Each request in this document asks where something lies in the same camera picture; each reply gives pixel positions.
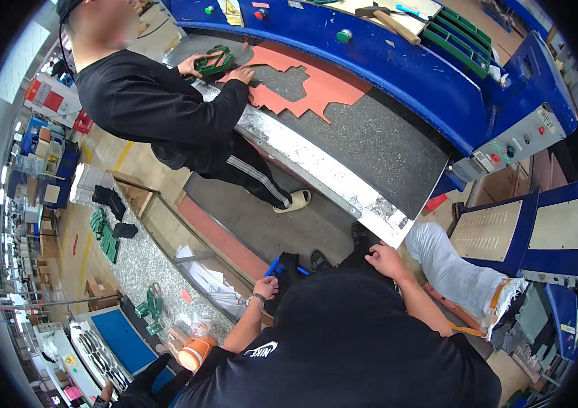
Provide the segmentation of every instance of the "hand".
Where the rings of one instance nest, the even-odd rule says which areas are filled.
[[[377,272],[393,279],[398,286],[401,283],[415,281],[414,274],[407,269],[395,248],[386,245],[384,241],[373,245],[370,249],[372,255],[366,255],[366,261],[373,265]]]
[[[203,77],[201,74],[198,73],[196,68],[194,67],[194,62],[201,58],[211,57],[210,54],[194,54],[191,57],[187,58],[185,61],[181,62],[178,65],[178,72],[180,75],[194,75],[197,78]]]
[[[261,278],[255,282],[255,288],[253,288],[252,292],[259,293],[267,300],[275,298],[274,293],[278,292],[278,278],[275,276]]]
[[[230,71],[228,80],[240,80],[244,84],[248,85],[248,83],[252,80],[252,77],[255,77],[255,71],[250,68],[242,68]]]

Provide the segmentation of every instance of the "forearm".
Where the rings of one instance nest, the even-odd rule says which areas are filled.
[[[209,123],[214,126],[212,132],[228,135],[243,115],[248,97],[248,86],[239,80],[229,80],[217,97],[211,102],[204,102],[211,108],[212,118]]]
[[[239,354],[252,343],[261,332],[261,300],[252,298],[244,315],[223,342],[223,349]]]
[[[110,402],[110,400],[112,399],[112,391],[113,391],[113,386],[111,383],[107,383],[105,384],[105,387],[103,387],[103,390],[101,390],[101,399],[104,400],[105,402]]]
[[[425,323],[433,331],[438,331],[443,337],[452,336],[448,319],[415,278],[404,279],[397,283],[402,292],[408,315]]]

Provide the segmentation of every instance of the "control panel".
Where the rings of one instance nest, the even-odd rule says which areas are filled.
[[[452,165],[452,172],[463,182],[500,170],[565,139],[559,120],[543,102],[536,110],[489,140],[470,157]]]

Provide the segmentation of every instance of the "yellow floor line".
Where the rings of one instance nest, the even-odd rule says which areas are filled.
[[[65,259],[65,249],[67,248],[67,232],[69,231],[69,222],[72,220],[72,216],[73,216],[73,206],[69,206],[69,214],[67,215],[67,222],[65,224],[65,237],[63,238],[63,247],[60,249],[60,259]]]
[[[126,147],[124,148],[124,150],[121,152],[121,156],[119,156],[119,160],[117,160],[117,164],[115,165],[115,171],[119,171],[119,168],[121,167],[121,164],[123,163],[124,159],[126,158],[126,155],[128,154],[130,147],[132,146],[132,142],[128,142],[126,144]],[[89,162],[90,158],[91,158],[91,153],[89,152],[89,149],[87,148],[86,144],[83,144],[83,148],[85,149],[85,154],[87,155],[87,161]],[[87,263],[87,256],[89,255],[89,245],[91,240],[94,239],[94,237],[92,236],[92,231],[89,231],[89,234],[87,235],[87,243],[85,244],[85,250],[83,251],[83,260],[81,261],[81,273],[80,273],[80,281],[78,282],[78,291],[76,292],[76,298],[80,299],[81,295],[83,294],[83,283],[85,281],[85,264]],[[76,314],[80,313],[80,304],[76,304]]]
[[[89,151],[89,147],[87,147],[87,143],[83,143],[83,150],[85,151],[85,156],[87,157],[87,163],[92,161],[92,152]]]
[[[130,150],[130,146],[132,146],[132,142],[128,142],[124,148],[124,151],[121,152],[121,156],[119,156],[119,160],[117,160],[117,164],[115,165],[115,172],[118,172],[121,168],[121,164],[124,162],[124,159]]]
[[[83,261],[81,263],[81,273],[80,279],[78,282],[78,290],[76,291],[76,299],[80,299],[81,295],[83,294],[83,283],[85,279],[85,264],[87,263],[87,256],[89,255],[89,245],[91,241],[94,239],[92,236],[92,231],[90,230],[87,234],[87,243],[85,244],[85,250],[83,251]],[[76,304],[76,314],[80,313],[80,304]]]

